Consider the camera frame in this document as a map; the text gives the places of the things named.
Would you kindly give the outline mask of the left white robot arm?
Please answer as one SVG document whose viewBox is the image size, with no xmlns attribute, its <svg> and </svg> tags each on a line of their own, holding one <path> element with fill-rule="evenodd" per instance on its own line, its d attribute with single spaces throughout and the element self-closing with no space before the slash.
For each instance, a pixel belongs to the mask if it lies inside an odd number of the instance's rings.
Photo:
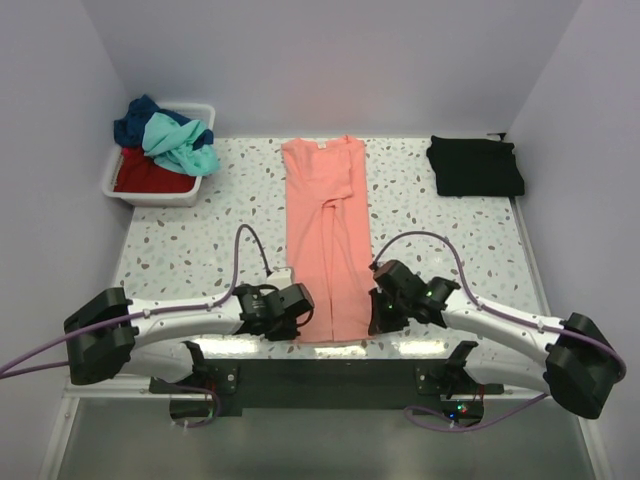
<svg viewBox="0 0 640 480">
<path fill-rule="evenodd" d="M 241 284 L 209 300 L 129 299 L 122 288 L 108 288 L 64 322 L 70 379 L 85 386 L 129 374 L 196 392 L 206 383 L 207 368 L 193 337 L 249 334 L 293 340 L 302 316 L 314 308 L 301 283 L 282 288 Z"/>
</svg>

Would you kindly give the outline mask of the pink t shirt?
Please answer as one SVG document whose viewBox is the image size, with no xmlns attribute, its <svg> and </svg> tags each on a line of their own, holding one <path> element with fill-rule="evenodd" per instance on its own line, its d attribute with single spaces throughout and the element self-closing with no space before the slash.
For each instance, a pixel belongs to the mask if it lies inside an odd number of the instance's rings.
<svg viewBox="0 0 640 480">
<path fill-rule="evenodd" d="M 315 304 L 305 343 L 368 337 L 372 245 L 365 143 L 351 136 L 281 146 L 286 170 L 286 261 Z"/>
</svg>

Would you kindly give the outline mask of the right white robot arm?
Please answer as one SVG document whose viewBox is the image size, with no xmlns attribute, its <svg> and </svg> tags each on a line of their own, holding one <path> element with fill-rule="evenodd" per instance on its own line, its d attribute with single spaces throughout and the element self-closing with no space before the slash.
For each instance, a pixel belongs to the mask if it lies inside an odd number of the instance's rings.
<svg viewBox="0 0 640 480">
<path fill-rule="evenodd" d="M 477 384 L 512 385 L 547 394 L 565 410 L 594 420 L 624 377 L 616 351 L 585 315 L 562 319 L 507 308 L 473 295 L 463 280 L 423 281 L 398 260 L 374 262 L 370 268 L 376 284 L 373 324 L 398 329 L 413 319 L 508 349 L 498 355 L 464 347 L 445 369 L 446 382 L 456 392 L 469 392 Z"/>
</svg>

